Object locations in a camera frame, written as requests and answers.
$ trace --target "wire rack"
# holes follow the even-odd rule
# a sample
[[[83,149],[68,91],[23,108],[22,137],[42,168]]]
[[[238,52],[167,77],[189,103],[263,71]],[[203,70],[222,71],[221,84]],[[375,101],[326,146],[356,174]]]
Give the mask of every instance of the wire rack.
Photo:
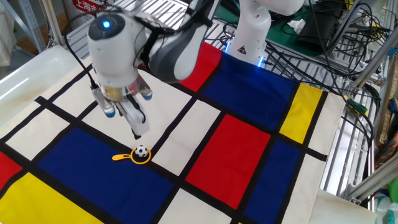
[[[225,49],[224,44],[219,40],[213,39],[219,39],[223,35],[223,26],[223,22],[217,20],[213,21],[213,26],[210,27],[205,36],[205,38],[211,39],[206,40],[205,42],[220,50]],[[235,29],[228,27],[226,31],[233,34]],[[269,40],[268,42],[275,46],[279,52],[283,53],[284,57],[296,67],[323,84],[333,86],[330,72],[328,72],[323,66],[314,62],[317,60],[294,52],[293,50],[286,49],[285,47]],[[266,57],[265,69],[287,78],[292,78],[292,76],[294,76],[301,82],[327,91],[321,86],[313,84],[313,81],[297,72],[287,64],[279,54],[272,50],[268,51],[269,55]],[[339,88],[343,90],[347,89],[350,82],[348,79],[336,77],[336,80]],[[376,114],[376,104],[374,99],[371,98],[371,94],[366,90],[361,90],[359,94],[356,95],[355,101],[369,109],[368,116],[370,120],[373,121]],[[368,128],[363,118],[360,118],[360,121],[366,126],[366,128]],[[349,111],[344,110],[320,186],[321,189],[326,190],[331,194],[343,196],[348,184],[356,185],[360,183],[363,178],[364,168],[367,163],[368,145],[364,134],[352,124],[360,126],[360,124],[355,121],[355,117]]]
[[[186,3],[176,0],[119,0],[116,5],[132,12],[148,12],[173,29],[176,29],[181,25],[185,9],[187,8]],[[86,36],[88,24],[89,23],[84,24],[68,35],[72,49],[80,58],[87,58],[89,56]],[[219,39],[223,35],[223,26],[223,22],[214,20],[213,25],[208,29],[205,38]],[[234,29],[229,27],[227,31],[234,32]],[[225,49],[224,44],[219,40],[206,40],[206,42],[220,50]],[[316,60],[314,58],[286,49],[285,47],[271,41],[269,42],[272,43],[279,52],[284,54],[285,58],[299,69],[308,73],[313,78],[316,78],[318,81],[326,85],[333,86],[333,80],[330,76],[331,74],[326,71],[324,67],[315,63],[314,61]],[[296,79],[303,81],[304,83],[311,82],[311,80],[302,76],[295,71],[294,68],[289,66],[277,53],[270,50],[269,55],[265,59],[265,69],[287,78],[292,78],[292,76],[294,76]],[[336,60],[335,63],[341,64],[342,67],[349,63],[349,59],[346,57],[339,58],[339,60],[341,60],[341,63],[338,60]],[[344,78],[337,77],[336,79],[339,87],[342,89],[347,88],[349,85],[349,81]],[[321,88],[319,85],[314,85],[312,83],[308,84],[316,88]],[[355,100],[369,109],[368,116],[371,121],[374,121],[376,105],[370,96],[371,94],[369,92],[361,90],[359,94],[356,95]],[[363,118],[360,120],[364,125],[366,125]],[[354,116],[344,110],[342,119],[338,125],[335,140],[331,146],[330,156],[326,163],[325,173],[320,186],[321,189],[326,190],[331,194],[342,195],[344,194],[348,184],[356,185],[360,183],[363,178],[363,173],[368,162],[368,146],[366,145],[366,139],[363,133],[361,133],[361,131],[353,124],[355,126],[359,126],[355,121]]]

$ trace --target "robot logo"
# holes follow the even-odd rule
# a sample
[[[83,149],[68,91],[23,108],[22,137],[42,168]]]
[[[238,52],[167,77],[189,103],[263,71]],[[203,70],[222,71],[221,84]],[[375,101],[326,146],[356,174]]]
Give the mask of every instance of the robot logo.
[[[238,52],[242,54],[246,54],[246,50],[244,49],[244,46],[242,46],[240,49],[238,49]]]

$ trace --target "fabric mat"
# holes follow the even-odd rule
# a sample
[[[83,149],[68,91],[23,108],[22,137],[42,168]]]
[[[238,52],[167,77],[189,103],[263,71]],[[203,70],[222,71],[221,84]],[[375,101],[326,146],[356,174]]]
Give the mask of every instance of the fabric mat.
[[[137,141],[80,68],[0,129],[2,224],[308,223],[339,96],[206,43],[181,83],[140,74],[154,95],[138,96],[150,131]],[[148,164],[112,160],[140,144]]]

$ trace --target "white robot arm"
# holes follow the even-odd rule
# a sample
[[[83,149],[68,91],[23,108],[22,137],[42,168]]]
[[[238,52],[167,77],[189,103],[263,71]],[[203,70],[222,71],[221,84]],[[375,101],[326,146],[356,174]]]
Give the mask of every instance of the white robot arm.
[[[149,130],[149,121],[137,94],[145,100],[152,90],[140,77],[137,66],[144,62],[160,80],[175,83],[193,71],[206,30],[211,26],[220,0],[194,0],[183,24],[172,30],[147,14],[98,16],[88,31],[88,46],[99,88],[92,89],[108,117],[115,107],[130,124],[135,138]],[[271,16],[265,5],[280,14],[295,13],[304,0],[242,0],[236,37],[227,54],[257,65],[266,47]]]

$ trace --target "small toy ball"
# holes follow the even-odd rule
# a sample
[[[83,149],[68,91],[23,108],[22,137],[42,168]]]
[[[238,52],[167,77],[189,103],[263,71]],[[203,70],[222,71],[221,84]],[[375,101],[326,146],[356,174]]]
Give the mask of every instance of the small toy ball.
[[[140,145],[137,147],[135,153],[139,157],[146,157],[146,156],[148,156],[149,152],[148,152],[147,148],[145,148],[143,145]]]

